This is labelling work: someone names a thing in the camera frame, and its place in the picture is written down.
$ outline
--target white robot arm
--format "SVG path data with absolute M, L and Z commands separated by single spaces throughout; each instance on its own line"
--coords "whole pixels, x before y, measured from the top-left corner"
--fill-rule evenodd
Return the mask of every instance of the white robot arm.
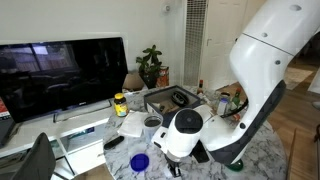
M 222 164 L 233 164 L 241 158 L 246 145 L 285 92 L 283 78 L 287 65 L 319 32 L 319 9 L 319 0 L 268 0 L 260 8 L 230 54 L 231 69 L 249 100 L 246 114 L 235 129 L 230 129 L 216 116 L 211 124 L 203 125 L 200 137 L 188 136 L 194 138 L 192 142 L 200 139 L 211 156 Z M 175 126 L 173 122 L 169 129 L 175 128 L 171 127 Z M 169 139 L 173 138 L 170 131 L 166 132 L 168 134 L 160 140 L 163 146 L 161 149 L 165 149 L 165 154 L 181 154 L 178 152 L 181 149 L 166 146 L 167 141 L 171 145 L 181 145 L 179 141 L 173 143 Z M 159 140 L 157 133 L 153 140 L 156 143 Z M 195 144 L 190 143 L 189 146 L 193 148 Z M 184 154 L 190 153 L 192 148 L 185 148 Z

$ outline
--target jar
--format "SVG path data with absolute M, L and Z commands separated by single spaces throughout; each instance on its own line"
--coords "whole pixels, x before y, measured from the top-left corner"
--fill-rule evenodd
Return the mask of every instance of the jar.
M 116 110 L 116 114 L 119 117 L 124 117 L 128 115 L 129 109 L 127 105 L 127 99 L 123 96 L 122 93 L 117 93 L 114 95 L 114 108 Z

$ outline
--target television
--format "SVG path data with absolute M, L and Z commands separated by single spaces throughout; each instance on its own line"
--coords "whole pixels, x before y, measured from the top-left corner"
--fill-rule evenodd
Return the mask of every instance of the television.
M 0 45 L 0 96 L 17 123 L 112 98 L 127 73 L 120 37 Z

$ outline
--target bottle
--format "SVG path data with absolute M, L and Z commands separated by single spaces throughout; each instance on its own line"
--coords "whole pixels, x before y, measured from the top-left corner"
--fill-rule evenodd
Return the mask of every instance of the bottle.
M 228 104 L 228 99 L 227 98 L 221 98 L 219 105 L 218 105 L 218 109 L 217 109 L 217 114 L 218 115 L 224 115 L 224 113 L 226 112 L 226 107 Z
M 127 100 L 122 93 L 117 93 L 114 95 L 114 108 L 117 116 L 119 117 L 124 117 L 129 113 Z
M 238 109 L 239 104 L 240 104 L 240 93 L 241 93 L 241 89 L 237 88 L 236 94 L 234 95 L 234 97 L 231 100 L 231 107 L 230 107 L 231 111 Z
M 202 87 L 203 87 L 203 80 L 200 79 L 200 81 L 199 81 L 199 87 L 198 87 L 198 89 L 197 89 L 197 94 L 200 94 L 200 93 L 203 94 L 203 89 L 202 89 Z

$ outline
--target cardboard box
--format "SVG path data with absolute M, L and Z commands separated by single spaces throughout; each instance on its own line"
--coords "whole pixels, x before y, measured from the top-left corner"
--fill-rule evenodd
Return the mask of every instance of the cardboard box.
M 179 107 L 171 100 L 171 96 L 175 91 L 181 92 L 188 98 L 189 102 L 186 106 Z M 144 96 L 145 109 L 148 112 L 158 113 L 162 115 L 163 116 L 162 126 L 164 127 L 169 127 L 173 116 L 182 108 L 193 109 L 195 107 L 198 107 L 199 105 L 200 105 L 200 98 L 197 95 L 183 89 L 180 86 L 172 86 L 169 88 L 161 89 L 156 92 L 146 94 Z
M 140 91 L 144 88 L 145 84 L 141 79 L 139 73 L 132 73 L 127 74 L 123 86 L 122 92 L 133 92 L 133 91 Z

